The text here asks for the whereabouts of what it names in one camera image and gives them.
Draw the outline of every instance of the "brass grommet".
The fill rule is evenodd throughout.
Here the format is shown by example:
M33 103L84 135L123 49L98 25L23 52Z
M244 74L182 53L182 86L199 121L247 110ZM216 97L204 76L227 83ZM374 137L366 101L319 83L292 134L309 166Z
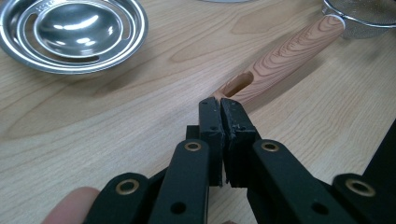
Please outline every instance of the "brass grommet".
M116 192L119 195L128 195L134 193L139 188L139 182L135 179L126 179L122 180L116 186Z
M348 179L346 181L346 186L353 192L359 194L363 197L374 197L375 189L369 184L364 183L358 179Z
M279 150L279 146L275 145L274 143L271 142L263 142L262 143L262 149L270 152L276 152Z
M189 142L184 145L184 148L186 148L188 151L198 151L202 148L202 146L197 142Z

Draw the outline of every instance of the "human hand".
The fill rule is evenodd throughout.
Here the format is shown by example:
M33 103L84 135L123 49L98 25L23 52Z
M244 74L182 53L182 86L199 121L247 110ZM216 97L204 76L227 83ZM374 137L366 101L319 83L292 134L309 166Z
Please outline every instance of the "human hand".
M47 215L42 224L80 224L91 209L99 190L84 187L71 191Z

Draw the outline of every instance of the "wooden handle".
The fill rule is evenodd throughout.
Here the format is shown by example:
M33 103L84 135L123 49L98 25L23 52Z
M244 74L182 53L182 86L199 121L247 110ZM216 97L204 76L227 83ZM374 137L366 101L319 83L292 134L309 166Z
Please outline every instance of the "wooden handle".
M241 104L250 101L312 59L343 33L344 29L341 18L323 17L262 56L212 96L218 100L233 99Z

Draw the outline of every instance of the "wooden table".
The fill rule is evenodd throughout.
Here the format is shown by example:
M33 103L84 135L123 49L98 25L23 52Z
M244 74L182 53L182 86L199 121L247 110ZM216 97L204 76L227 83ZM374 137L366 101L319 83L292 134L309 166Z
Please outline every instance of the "wooden table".
M198 102L321 17L320 0L141 0L148 38L126 62L46 74L0 51L0 222L38 223L70 190L166 167ZM260 134L317 178L361 174L396 117L396 32L339 38L246 105ZM244 189L210 189L208 223L254 223Z

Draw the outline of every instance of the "metal bowl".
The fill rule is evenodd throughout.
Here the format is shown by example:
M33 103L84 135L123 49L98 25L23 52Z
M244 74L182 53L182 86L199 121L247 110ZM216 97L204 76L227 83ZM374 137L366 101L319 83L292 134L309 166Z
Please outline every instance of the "metal bowl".
M0 6L0 45L15 60L65 75L123 62L148 32L134 0L7 0Z
M396 28L393 0L323 0L322 12L344 20L345 38L371 38Z

